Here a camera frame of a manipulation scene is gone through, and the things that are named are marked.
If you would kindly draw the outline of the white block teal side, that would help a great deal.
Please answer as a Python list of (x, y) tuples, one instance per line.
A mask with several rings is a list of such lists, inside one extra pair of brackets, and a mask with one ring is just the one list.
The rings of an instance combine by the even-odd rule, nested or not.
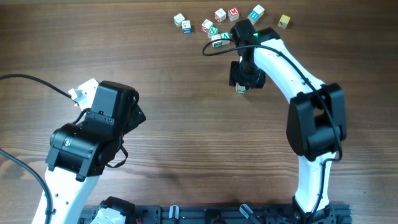
[(236, 84), (236, 93), (245, 94), (247, 89), (245, 86), (241, 86), (239, 83)]

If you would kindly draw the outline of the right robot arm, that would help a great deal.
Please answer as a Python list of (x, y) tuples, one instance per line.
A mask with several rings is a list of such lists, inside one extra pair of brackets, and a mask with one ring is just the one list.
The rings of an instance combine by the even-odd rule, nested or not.
[(249, 20), (230, 30), (239, 55), (231, 63), (229, 84), (238, 93), (262, 88), (266, 77), (289, 103), (286, 135), (299, 162), (291, 223), (351, 223), (347, 205), (332, 205), (328, 182), (333, 162), (342, 158), (346, 138), (345, 99), (341, 87), (311, 75), (286, 49), (272, 28), (255, 30)]

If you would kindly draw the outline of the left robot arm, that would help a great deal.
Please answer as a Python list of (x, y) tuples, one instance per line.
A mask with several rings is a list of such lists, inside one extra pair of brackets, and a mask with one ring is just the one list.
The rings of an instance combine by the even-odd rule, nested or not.
[(146, 120), (131, 86), (94, 78), (69, 90), (82, 114), (50, 137), (34, 223), (76, 223), (105, 167), (125, 151), (123, 137)]

